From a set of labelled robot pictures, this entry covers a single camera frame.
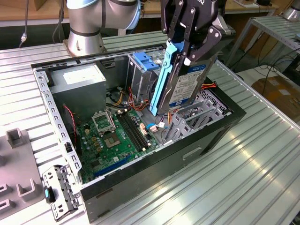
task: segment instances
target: metal shelf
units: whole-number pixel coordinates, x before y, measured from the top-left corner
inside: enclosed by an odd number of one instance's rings
[[[232,50],[230,51],[229,57],[225,62],[227,66],[229,66],[236,51],[238,50],[239,46],[241,45],[242,41],[244,40],[245,36],[248,34],[252,26],[257,27],[259,30],[253,36],[245,51],[251,48],[251,46],[255,43],[262,32],[269,34],[292,50],[297,50],[300,48],[300,41],[296,39],[296,35],[300,34],[300,22],[290,22],[279,15],[254,17],[248,20],[245,28],[243,29]]]

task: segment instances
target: cable connector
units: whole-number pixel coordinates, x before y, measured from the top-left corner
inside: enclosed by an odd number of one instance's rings
[[[21,48],[21,45],[27,40],[27,34],[23,33],[21,37],[21,43],[19,45],[19,48]]]
[[[21,37],[21,42],[25,42],[27,40],[27,34],[23,33]]]

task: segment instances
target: motherboard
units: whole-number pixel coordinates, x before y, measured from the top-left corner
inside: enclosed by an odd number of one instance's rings
[[[108,115],[109,118],[104,114],[96,115],[96,120],[93,118],[77,126],[82,149],[79,158],[82,163],[83,183],[88,183],[159,147],[152,134],[146,132],[134,110],[111,115],[108,112]],[[99,129],[103,130],[111,123],[115,130],[99,132]]]

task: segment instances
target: hard drive label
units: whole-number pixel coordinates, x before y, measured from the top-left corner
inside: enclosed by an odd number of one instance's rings
[[[170,107],[181,105],[188,101],[197,86],[197,78],[204,72],[206,65],[192,67],[186,75],[180,76],[169,102]]]

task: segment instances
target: green circuit board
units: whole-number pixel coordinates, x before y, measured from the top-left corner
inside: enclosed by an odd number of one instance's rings
[[[136,118],[138,123],[142,123],[135,111],[129,111],[128,116]],[[148,136],[149,140],[143,136],[145,141],[150,143],[150,146],[145,151],[138,151],[118,121],[116,114],[111,115],[111,117],[116,130],[113,133],[105,132],[102,136],[98,133],[92,119],[77,126],[82,148],[79,158],[82,163],[81,176],[84,183],[94,180],[95,173],[99,171],[110,166],[117,166],[118,163],[130,162],[158,148],[158,144],[152,136]],[[103,121],[97,121],[97,124],[106,125],[105,118],[101,117],[101,119]]]

